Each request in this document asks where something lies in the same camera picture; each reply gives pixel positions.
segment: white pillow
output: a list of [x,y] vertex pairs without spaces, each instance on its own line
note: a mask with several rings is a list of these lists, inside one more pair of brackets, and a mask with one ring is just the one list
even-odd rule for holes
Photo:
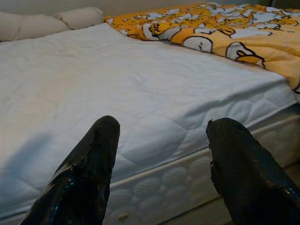
[[61,12],[53,17],[63,21],[69,28],[73,30],[94,26],[104,22],[103,12],[96,7],[86,7],[67,12]]
[[38,38],[65,30],[70,28],[51,16],[0,12],[0,41]]

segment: quilted mattress top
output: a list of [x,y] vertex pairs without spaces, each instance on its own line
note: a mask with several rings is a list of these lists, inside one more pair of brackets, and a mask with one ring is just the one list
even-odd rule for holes
[[207,147],[211,119],[246,126],[296,103],[283,77],[107,24],[0,43],[0,218],[27,210],[104,115],[121,124],[112,181]]

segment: cartoon print blanket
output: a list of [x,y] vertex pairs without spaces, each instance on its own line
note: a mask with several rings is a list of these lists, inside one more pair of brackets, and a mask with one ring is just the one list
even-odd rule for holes
[[284,76],[300,94],[300,10],[198,3],[108,16],[106,22],[132,38],[255,63]]

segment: yellow blanket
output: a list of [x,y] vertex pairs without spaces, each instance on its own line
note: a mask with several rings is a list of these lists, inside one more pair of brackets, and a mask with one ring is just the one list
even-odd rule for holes
[[169,40],[257,64],[284,76],[300,94],[300,10],[198,3],[105,20],[132,38]]

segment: bed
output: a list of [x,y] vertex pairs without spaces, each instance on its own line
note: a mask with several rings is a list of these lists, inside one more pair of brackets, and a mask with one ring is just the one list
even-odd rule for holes
[[229,222],[210,180],[211,119],[241,122],[300,180],[299,103],[261,67],[103,23],[2,42],[0,68],[1,224],[20,222],[104,115],[121,124],[105,225]]

